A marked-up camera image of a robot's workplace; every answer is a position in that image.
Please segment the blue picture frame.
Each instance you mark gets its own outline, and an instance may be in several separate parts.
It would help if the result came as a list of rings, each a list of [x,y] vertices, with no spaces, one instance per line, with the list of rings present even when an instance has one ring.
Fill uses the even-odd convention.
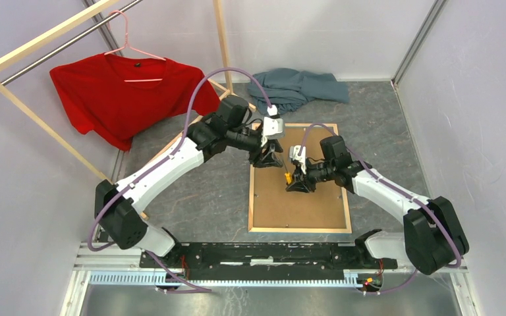
[[[347,191],[334,182],[316,186],[314,193],[286,192],[285,172],[294,171],[288,150],[298,145],[308,123],[287,123],[283,168],[250,167],[248,231],[268,233],[352,233]]]

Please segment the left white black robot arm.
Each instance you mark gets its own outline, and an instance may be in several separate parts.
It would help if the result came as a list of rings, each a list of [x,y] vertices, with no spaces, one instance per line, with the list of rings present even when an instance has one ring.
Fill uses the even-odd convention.
[[[144,218],[144,210],[162,191],[187,172],[209,161],[228,147],[248,152],[255,168],[282,167],[278,141],[284,135],[284,122],[270,109],[257,128],[245,122],[248,103],[235,95],[221,100],[218,109],[183,131],[181,137],[162,154],[132,175],[96,186],[95,225],[104,229],[112,243],[122,250],[140,248],[155,254],[165,268],[175,267],[181,251],[175,238],[164,228],[155,228]]]

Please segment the yellow handled screwdriver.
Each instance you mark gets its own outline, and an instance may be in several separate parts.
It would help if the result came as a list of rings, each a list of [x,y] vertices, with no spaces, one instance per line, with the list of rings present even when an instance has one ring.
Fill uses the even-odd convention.
[[[282,155],[280,155],[279,159],[281,160],[282,166],[284,168],[284,176],[285,176],[286,184],[289,185],[292,182],[292,174],[289,172],[289,170],[287,168],[287,165],[285,163],[285,158]]]

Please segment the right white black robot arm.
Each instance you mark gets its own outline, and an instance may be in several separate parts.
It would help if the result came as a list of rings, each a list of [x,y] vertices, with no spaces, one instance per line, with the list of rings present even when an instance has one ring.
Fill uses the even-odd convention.
[[[289,149],[295,166],[288,179],[288,192],[313,193],[319,183],[333,182],[365,198],[389,213],[402,226],[401,233],[377,229],[358,238],[354,260],[370,269],[380,259],[409,261],[422,274],[431,275],[444,267],[458,267],[470,245],[453,204],[445,197],[415,194],[382,176],[359,159],[341,136],[320,141],[323,159],[309,162],[303,145]]]

